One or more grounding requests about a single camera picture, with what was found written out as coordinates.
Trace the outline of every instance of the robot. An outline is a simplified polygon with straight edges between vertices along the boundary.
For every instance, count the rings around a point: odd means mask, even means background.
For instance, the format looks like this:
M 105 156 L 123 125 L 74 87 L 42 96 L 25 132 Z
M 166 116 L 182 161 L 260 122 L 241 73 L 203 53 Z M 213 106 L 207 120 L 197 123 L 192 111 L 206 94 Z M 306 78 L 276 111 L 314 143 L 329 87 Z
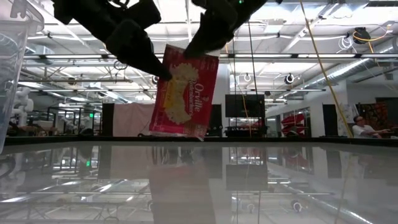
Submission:
M 30 88 L 19 87 L 17 89 L 16 97 L 12 105 L 11 114 L 18 115 L 18 126 L 25 126 L 27 121 L 27 112 L 33 111 L 33 100 L 29 99 L 28 94 L 30 93 Z
M 61 120 L 63 122 L 65 122 L 66 124 L 66 131 L 74 131 L 78 129 L 78 126 L 76 124 L 73 123 L 73 121 L 69 120 L 68 118 L 62 116 Z M 86 128 L 86 123 L 90 120 L 90 117 L 86 116 L 86 117 L 82 117 L 80 119 L 80 127 L 79 127 L 79 131 L 83 130 Z
M 153 0 L 52 0 L 54 16 L 64 24 L 72 19 L 105 43 L 109 52 L 129 66 L 153 74 L 165 81 L 172 75 L 154 55 L 154 47 L 145 29 L 161 20 Z M 234 32 L 249 20 L 267 0 L 192 0 L 206 9 L 200 27 L 184 51 L 186 58 L 221 49 Z

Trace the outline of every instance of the person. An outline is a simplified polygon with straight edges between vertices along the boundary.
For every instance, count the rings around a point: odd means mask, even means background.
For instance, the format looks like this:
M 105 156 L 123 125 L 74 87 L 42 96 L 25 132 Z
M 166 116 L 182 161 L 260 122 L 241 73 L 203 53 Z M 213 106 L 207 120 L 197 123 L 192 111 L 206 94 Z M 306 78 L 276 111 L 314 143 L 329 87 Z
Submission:
M 371 126 L 365 124 L 362 116 L 354 117 L 353 134 L 355 138 L 381 138 L 381 133 L 388 133 L 388 129 L 375 131 Z

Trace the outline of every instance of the red packaging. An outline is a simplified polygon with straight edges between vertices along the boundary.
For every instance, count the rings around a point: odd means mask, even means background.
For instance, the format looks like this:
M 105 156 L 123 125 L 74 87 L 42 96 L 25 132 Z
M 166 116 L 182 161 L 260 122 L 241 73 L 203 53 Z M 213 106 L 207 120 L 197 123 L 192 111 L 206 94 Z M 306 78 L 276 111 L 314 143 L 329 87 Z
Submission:
M 149 125 L 152 134 L 205 136 L 218 63 L 218 57 L 210 55 L 185 59 L 183 49 L 166 45 L 163 64 L 169 68 L 173 79 L 157 83 L 155 109 Z

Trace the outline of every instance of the reflective table surface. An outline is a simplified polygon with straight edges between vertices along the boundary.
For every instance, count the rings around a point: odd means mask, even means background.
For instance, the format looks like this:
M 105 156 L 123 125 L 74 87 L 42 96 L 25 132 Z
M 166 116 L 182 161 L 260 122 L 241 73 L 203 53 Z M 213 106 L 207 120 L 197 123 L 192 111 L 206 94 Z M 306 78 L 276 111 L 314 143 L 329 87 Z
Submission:
M 396 224 L 398 153 L 383 150 L 302 142 L 7 146 L 0 223 Z

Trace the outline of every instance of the popcorn image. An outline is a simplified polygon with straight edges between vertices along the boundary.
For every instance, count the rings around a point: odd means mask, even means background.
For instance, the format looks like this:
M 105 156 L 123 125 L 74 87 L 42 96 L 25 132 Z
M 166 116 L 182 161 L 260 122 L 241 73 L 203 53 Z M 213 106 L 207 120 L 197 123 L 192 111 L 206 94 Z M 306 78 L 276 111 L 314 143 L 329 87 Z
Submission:
M 166 108 L 165 112 L 167 118 L 175 124 L 183 124 L 191 120 L 191 116 L 185 111 L 185 101 L 183 99 L 184 91 L 190 81 L 195 81 L 199 78 L 198 70 L 192 67 L 189 63 L 181 63 L 176 67 L 172 67 L 170 72 L 173 79 L 171 92 L 171 107 Z

